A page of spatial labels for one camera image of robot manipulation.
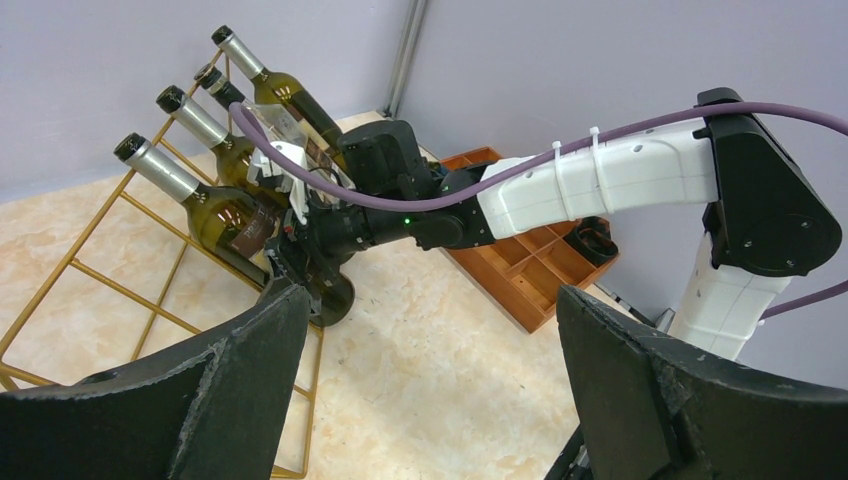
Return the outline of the brown wine bottle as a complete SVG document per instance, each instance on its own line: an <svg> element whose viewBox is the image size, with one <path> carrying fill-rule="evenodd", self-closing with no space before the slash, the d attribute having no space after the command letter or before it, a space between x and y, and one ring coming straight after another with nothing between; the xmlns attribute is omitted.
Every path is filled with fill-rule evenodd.
<svg viewBox="0 0 848 480"><path fill-rule="evenodd" d="M350 312L355 290L346 276L326 284L316 273L301 269L285 280L274 278L274 263L265 255L265 247L277 233L276 218L253 196L236 187L204 184L135 132L120 141L113 154L180 204L192 238L261 286L261 299L299 283L311 295L310 321L316 326L335 325Z"/></svg>

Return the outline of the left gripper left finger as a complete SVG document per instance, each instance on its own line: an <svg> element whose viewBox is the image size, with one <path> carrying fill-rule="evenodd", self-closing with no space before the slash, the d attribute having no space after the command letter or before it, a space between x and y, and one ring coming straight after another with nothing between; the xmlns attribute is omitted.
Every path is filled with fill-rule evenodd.
<svg viewBox="0 0 848 480"><path fill-rule="evenodd" d="M5 479L267 479L310 298L293 286L70 385L1 396Z"/></svg>

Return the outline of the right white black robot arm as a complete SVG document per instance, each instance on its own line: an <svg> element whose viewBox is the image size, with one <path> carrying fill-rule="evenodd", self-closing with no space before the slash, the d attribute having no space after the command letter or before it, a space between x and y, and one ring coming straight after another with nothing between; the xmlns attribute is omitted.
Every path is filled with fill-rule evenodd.
<svg viewBox="0 0 848 480"><path fill-rule="evenodd" d="M468 249L565 221L666 204L702 204L704 231L670 334L733 360L757 323L780 311L794 277L828 262L842 229L762 122L793 118L845 133L836 116L701 93L695 107L621 128L592 129L545 152L450 173L427 200L390 200L313 177L262 134L253 142L297 185L348 202L350 212L301 223L330 235L328 255L366 249L381 233L367 210L398 216L423 249Z"/></svg>

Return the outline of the olive green wine bottle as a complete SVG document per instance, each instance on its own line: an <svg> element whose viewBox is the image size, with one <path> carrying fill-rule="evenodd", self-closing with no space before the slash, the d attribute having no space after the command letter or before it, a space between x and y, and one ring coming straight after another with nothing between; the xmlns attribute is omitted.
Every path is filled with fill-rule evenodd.
<svg viewBox="0 0 848 480"><path fill-rule="evenodd" d="M211 39L253 84L256 104L283 106L307 136L347 170L337 145L342 135L339 126L297 78L269 70L226 25L216 29Z"/></svg>

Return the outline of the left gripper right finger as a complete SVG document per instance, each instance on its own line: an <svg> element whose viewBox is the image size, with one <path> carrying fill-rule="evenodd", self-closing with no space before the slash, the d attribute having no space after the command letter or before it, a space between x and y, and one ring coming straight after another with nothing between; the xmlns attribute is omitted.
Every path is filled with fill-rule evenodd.
<svg viewBox="0 0 848 480"><path fill-rule="evenodd" d="M843 479L847 394L723 359L564 286L560 479Z"/></svg>

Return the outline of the dark bottle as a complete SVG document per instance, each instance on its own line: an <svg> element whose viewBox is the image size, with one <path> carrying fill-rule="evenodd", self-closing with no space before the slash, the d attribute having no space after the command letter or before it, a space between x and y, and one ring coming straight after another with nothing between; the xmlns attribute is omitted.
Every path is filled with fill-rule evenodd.
<svg viewBox="0 0 848 480"><path fill-rule="evenodd" d="M156 99L157 105L215 156L221 182L251 194L273 210L284 210L289 202L286 194L248 181L253 144L243 136L233 135L203 107L176 85L166 87Z"/></svg>

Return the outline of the clear square liquor bottle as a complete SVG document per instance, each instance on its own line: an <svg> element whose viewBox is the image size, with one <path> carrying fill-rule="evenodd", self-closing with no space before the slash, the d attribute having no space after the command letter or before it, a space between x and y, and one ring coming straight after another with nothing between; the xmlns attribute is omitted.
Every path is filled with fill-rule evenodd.
<svg viewBox="0 0 848 480"><path fill-rule="evenodd" d="M249 101L213 63L201 67L194 80L224 109L233 102L241 103L260 122L268 140L285 140L302 146L309 167L329 168L340 174L340 168L329 156L329 144L293 108L279 103L255 104Z"/></svg>

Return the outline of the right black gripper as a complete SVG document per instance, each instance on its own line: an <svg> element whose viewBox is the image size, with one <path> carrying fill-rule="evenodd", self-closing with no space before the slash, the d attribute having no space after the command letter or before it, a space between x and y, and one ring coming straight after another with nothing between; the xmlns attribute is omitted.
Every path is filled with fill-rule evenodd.
<svg viewBox="0 0 848 480"><path fill-rule="evenodd" d="M305 224L291 208L266 206L271 234L264 245L269 262L264 290L302 285L311 292L351 292L342 264L360 252L398 239L396 212L343 203L319 209Z"/></svg>

